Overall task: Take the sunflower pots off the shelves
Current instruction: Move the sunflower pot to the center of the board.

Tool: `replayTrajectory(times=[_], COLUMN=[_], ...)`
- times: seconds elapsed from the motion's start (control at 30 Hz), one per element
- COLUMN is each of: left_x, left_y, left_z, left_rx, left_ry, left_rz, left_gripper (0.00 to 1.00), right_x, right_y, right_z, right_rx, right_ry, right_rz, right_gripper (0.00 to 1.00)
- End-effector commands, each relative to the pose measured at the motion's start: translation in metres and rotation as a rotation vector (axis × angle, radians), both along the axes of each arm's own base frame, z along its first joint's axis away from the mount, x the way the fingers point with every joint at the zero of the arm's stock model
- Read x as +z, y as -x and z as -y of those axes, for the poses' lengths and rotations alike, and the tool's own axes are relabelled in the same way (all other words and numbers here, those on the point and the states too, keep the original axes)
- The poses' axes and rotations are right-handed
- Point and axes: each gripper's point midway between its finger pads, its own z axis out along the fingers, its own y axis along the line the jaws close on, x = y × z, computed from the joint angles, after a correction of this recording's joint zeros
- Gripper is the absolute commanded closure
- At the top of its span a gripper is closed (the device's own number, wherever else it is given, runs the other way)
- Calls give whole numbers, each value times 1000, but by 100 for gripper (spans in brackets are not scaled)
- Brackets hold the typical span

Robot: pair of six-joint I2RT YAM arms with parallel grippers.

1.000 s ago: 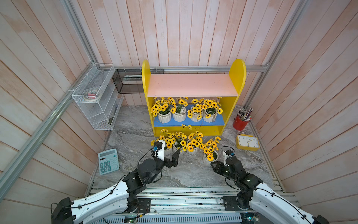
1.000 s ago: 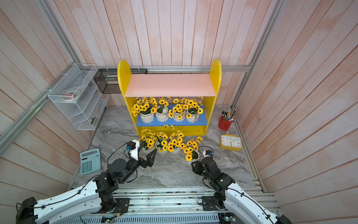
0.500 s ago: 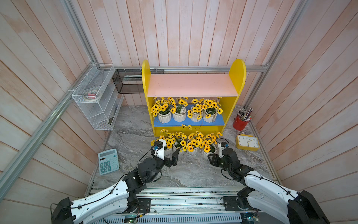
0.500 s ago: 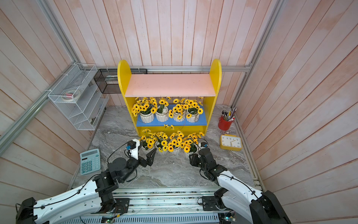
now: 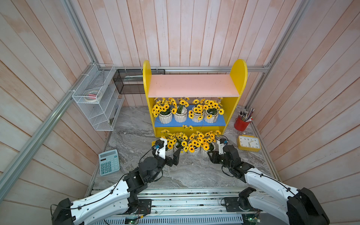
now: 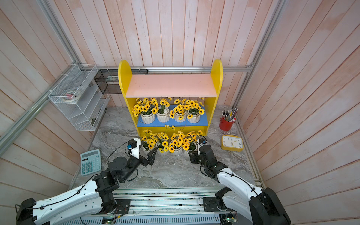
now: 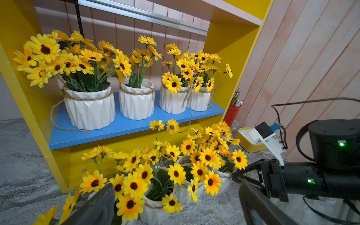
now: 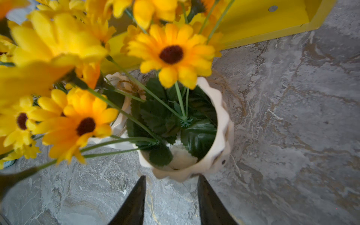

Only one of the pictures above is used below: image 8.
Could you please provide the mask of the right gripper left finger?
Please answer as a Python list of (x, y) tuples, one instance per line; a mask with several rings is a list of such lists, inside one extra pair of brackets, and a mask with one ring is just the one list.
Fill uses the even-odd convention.
[(139, 178), (109, 225), (142, 225), (146, 197), (146, 176)]

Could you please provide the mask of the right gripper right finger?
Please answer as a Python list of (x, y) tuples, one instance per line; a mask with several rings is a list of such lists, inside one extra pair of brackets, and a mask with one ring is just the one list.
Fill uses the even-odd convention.
[(205, 176), (198, 176), (198, 201), (202, 225), (237, 225)]

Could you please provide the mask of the sunflower pot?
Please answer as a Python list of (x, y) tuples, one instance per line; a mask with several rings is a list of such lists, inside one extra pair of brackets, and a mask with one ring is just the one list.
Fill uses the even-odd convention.
[(76, 158), (90, 138), (112, 134), (118, 111), (96, 89), (116, 29), (113, 1), (40, 1), (27, 21), (9, 21), (29, 1), (1, 1), (1, 168), (36, 158), (35, 137), (57, 163)]
[(212, 61), (220, 57), (217, 27), (231, 1), (86, 1), (90, 23), (107, 24), (127, 14), (121, 52), (139, 58), (140, 71), (157, 76), (141, 84), (145, 97), (130, 94), (125, 135), (93, 138), (96, 146), (119, 149), (132, 143), (142, 166), (159, 178), (183, 182), (217, 171), (233, 146), (233, 122), (219, 90), (209, 86)]

